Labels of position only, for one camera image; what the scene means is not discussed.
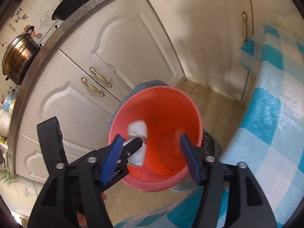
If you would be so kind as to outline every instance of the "blue checkered cloth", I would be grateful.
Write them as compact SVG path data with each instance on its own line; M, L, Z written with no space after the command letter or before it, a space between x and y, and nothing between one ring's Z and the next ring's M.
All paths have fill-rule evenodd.
M278 227L304 196L304 43L265 25L241 48L241 63L257 76L249 106L221 161L248 164L275 214ZM223 227L228 204L223 190ZM124 220L115 228L191 228L203 188L154 212Z

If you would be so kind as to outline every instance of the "wok handle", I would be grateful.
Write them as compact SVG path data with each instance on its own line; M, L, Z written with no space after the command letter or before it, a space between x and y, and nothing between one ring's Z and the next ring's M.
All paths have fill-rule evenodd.
M35 27L34 26L30 26L29 28L27 28L27 30L25 31L25 33L28 33L28 31L30 31L30 30L32 30L32 32L34 31L34 29L35 29Z

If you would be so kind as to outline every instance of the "metal screw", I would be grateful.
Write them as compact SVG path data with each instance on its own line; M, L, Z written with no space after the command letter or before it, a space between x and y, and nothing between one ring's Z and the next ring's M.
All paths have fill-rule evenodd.
M238 167L245 169L245 168L247 168L247 165L244 162L239 162Z
M207 156L207 157L205 158L205 160L208 161L208 162L214 162L214 161L215 161L215 158L212 157L212 156Z
M64 167L64 163L58 163L56 164L57 169L62 169Z
M97 158L96 157L89 157L88 159L87 159L87 162L88 163L95 163L97 161Z

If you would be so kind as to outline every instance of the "floor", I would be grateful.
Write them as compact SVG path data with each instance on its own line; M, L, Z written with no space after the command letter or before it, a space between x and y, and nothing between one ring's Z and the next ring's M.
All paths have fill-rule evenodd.
M177 87L198 106L203 128L218 140L223 149L226 148L238 128L246 106L188 80ZM133 215L161 208L187 195L170 189L156 193L143 192L128 187L122 181L105 193L108 197L105 204L113 225Z

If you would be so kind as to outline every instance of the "white container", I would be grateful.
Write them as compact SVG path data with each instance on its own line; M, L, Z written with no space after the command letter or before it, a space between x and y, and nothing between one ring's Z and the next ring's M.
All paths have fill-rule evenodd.
M1 108L0 110L0 135L4 137L8 137L10 125L11 123L11 115Z

